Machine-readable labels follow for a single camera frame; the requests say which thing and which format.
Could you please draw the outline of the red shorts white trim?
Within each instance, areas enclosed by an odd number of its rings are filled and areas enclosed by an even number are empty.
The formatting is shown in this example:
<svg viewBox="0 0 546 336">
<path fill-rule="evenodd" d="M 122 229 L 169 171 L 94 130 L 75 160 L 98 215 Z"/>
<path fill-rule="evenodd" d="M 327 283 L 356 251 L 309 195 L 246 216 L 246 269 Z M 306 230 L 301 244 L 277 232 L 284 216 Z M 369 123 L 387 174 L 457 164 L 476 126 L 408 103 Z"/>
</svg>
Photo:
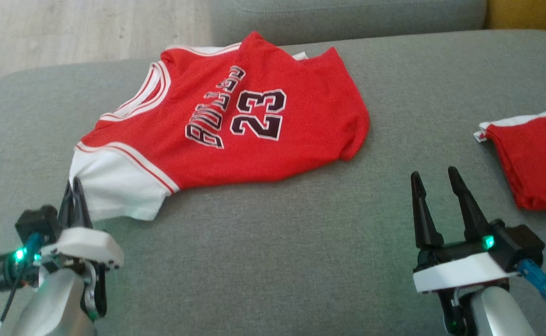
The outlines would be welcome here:
<svg viewBox="0 0 546 336">
<path fill-rule="evenodd" d="M 494 144 L 516 206 L 546 210 L 546 111 L 478 127 L 474 138 Z"/>
</svg>

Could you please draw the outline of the grey sofa back cushion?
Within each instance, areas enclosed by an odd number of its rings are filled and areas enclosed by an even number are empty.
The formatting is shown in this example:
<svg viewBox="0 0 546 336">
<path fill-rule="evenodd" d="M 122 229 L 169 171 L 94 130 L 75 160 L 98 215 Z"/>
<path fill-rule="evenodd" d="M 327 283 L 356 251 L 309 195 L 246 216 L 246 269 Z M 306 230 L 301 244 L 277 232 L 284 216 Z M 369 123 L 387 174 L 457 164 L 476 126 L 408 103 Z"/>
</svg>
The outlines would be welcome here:
<svg viewBox="0 0 546 336">
<path fill-rule="evenodd" d="M 480 30 L 488 0 L 209 0 L 212 41 L 275 45 Z"/>
</svg>

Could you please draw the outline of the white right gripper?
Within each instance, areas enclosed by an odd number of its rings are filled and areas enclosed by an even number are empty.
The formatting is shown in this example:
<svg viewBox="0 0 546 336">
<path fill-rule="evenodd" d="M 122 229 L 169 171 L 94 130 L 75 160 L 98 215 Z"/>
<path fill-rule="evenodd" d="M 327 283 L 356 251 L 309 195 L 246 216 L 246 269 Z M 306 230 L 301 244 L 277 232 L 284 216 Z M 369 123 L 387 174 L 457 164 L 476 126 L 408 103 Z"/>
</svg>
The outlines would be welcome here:
<svg viewBox="0 0 546 336">
<path fill-rule="evenodd" d="M 510 278 L 481 243 L 488 221 L 455 167 L 448 168 L 468 242 L 443 245 L 425 200 L 418 172 L 410 175 L 416 247 L 420 249 L 413 281 L 417 292 L 435 293 L 443 311 L 443 327 L 450 336 L 516 336 L 518 304 L 510 294 Z"/>
</svg>

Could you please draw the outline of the red basketball jersey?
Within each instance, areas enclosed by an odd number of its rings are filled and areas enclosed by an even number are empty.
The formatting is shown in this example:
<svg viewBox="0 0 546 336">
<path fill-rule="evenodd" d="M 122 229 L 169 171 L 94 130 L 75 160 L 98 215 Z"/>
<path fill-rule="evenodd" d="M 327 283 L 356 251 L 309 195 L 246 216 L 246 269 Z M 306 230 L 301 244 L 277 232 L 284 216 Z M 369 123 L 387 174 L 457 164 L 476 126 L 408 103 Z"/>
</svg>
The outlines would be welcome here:
<svg viewBox="0 0 546 336">
<path fill-rule="evenodd" d="M 258 32 L 226 47 L 172 45 L 139 91 L 76 144 L 70 184 L 81 185 L 92 221 L 151 221 L 186 189 L 350 161 L 370 124 L 333 47 L 291 55 Z"/>
</svg>

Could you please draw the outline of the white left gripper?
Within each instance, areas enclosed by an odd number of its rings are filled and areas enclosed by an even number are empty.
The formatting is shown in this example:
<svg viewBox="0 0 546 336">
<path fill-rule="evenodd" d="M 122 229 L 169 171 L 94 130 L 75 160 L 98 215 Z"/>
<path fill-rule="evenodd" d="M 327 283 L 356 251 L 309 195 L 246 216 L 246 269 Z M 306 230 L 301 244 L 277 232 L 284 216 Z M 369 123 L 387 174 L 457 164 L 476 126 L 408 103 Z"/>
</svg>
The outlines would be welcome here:
<svg viewBox="0 0 546 336">
<path fill-rule="evenodd" d="M 34 233 L 18 249 L 0 254 L 0 292 L 8 293 L 1 320 L 10 313 L 17 291 L 25 287 L 40 296 L 40 317 L 56 314 L 58 309 L 62 315 L 76 313 L 87 320 L 106 315 L 105 276 L 124 265 L 124 251 L 110 234 L 93 229 L 78 177 L 73 179 L 73 189 L 66 182 L 58 221 L 65 230 L 57 242 L 45 243 Z M 46 306 L 48 313 L 43 312 Z"/>
</svg>

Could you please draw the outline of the grey sofa seat cushion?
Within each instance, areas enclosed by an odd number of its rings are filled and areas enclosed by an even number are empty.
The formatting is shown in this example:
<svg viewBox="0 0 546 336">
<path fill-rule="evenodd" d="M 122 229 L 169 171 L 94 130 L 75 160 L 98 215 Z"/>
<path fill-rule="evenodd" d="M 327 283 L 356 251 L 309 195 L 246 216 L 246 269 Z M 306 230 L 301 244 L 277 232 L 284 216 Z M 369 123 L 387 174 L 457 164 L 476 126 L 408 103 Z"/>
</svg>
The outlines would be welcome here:
<svg viewBox="0 0 546 336">
<path fill-rule="evenodd" d="M 363 148 L 278 183 L 191 189 L 150 223 L 95 226 L 125 251 L 107 274 L 101 336 L 445 336 L 436 295 L 416 292 L 410 174 L 446 242 L 463 240 L 447 169 L 488 220 L 526 224 L 478 124 L 546 111 L 546 31 L 486 30 L 290 45 L 335 47 L 371 113 Z M 0 253 L 25 209 L 61 203 L 72 149 L 135 95 L 152 59 L 27 70 L 0 79 Z M 7 299 L 0 293 L 0 314 Z"/>
</svg>

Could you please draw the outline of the yellow cushion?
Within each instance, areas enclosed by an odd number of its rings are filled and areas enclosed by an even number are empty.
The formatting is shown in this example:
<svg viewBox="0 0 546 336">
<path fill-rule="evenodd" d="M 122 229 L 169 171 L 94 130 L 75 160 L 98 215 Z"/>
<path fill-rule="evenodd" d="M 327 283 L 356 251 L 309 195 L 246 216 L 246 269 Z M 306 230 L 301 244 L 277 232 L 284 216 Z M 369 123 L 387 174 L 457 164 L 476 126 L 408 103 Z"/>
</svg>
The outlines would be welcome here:
<svg viewBox="0 0 546 336">
<path fill-rule="evenodd" d="M 546 0 L 488 0 L 483 27 L 546 30 Z"/>
</svg>

